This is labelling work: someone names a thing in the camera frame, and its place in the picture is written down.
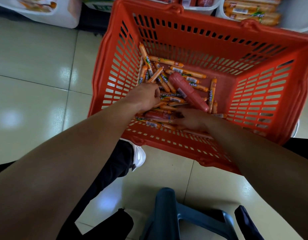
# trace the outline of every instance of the white sneaker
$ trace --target white sneaker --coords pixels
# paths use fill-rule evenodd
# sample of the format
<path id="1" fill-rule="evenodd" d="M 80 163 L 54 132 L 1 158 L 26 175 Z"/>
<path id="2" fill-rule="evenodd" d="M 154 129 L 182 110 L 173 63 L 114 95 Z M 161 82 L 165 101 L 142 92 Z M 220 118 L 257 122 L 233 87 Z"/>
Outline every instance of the white sneaker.
<path id="1" fill-rule="evenodd" d="M 120 140 L 127 141 L 128 143 L 132 145 L 134 149 L 134 157 L 133 157 L 133 165 L 132 165 L 132 172 L 133 172 L 136 168 L 143 165 L 146 159 L 146 154 L 139 145 L 135 145 L 132 141 L 126 140 L 123 138 L 120 138 Z"/>

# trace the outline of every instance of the tiled floor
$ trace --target tiled floor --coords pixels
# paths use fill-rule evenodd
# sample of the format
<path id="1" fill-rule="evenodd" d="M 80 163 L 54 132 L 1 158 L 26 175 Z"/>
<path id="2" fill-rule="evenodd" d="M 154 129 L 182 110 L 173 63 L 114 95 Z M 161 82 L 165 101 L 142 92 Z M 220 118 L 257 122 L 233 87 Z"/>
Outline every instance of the tiled floor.
<path id="1" fill-rule="evenodd" d="M 22 155 L 86 118 L 91 79 L 102 37 L 92 33 L 0 18 L 0 164 Z M 308 101 L 298 137 L 308 138 Z M 85 233 L 124 207 L 138 239 L 156 192 L 175 190 L 179 202 L 233 215 L 242 204 L 265 239 L 301 239 L 242 176 L 205 168 L 190 159 L 144 146 L 145 164 L 101 192 L 77 221 Z M 221 239 L 192 225 L 182 239 Z M 240 239 L 243 236 L 235 225 Z"/>

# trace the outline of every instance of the person's left arm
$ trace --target person's left arm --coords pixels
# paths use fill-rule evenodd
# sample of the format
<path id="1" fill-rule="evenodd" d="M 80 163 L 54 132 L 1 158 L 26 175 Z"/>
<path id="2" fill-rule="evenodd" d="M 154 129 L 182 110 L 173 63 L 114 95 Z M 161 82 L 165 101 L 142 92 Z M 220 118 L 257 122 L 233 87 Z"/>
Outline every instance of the person's left arm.
<path id="1" fill-rule="evenodd" d="M 55 239 L 133 116 L 159 95 L 157 84 L 141 84 L 2 171 L 0 239 Z"/>

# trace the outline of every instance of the blue plastic stool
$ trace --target blue plastic stool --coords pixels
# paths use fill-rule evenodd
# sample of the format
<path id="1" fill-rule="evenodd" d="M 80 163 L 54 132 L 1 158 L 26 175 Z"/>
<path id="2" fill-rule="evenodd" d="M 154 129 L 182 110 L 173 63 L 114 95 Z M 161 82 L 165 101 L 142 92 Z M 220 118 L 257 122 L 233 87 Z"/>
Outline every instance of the blue plastic stool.
<path id="1" fill-rule="evenodd" d="M 178 203 L 173 189 L 162 188 L 156 195 L 154 211 L 145 224 L 140 240 L 180 240 L 180 219 L 203 227 L 227 240 L 238 240 L 232 217 L 220 211 L 224 222 Z"/>

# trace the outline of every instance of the person's right arm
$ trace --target person's right arm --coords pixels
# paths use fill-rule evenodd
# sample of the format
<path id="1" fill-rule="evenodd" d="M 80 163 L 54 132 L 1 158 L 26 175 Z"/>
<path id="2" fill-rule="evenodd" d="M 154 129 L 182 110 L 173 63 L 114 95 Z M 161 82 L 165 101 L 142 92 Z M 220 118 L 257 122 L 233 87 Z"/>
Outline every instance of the person's right arm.
<path id="1" fill-rule="evenodd" d="M 196 109 L 179 109 L 176 124 L 208 131 L 241 173 L 304 239 L 308 240 L 308 160 L 224 119 Z"/>

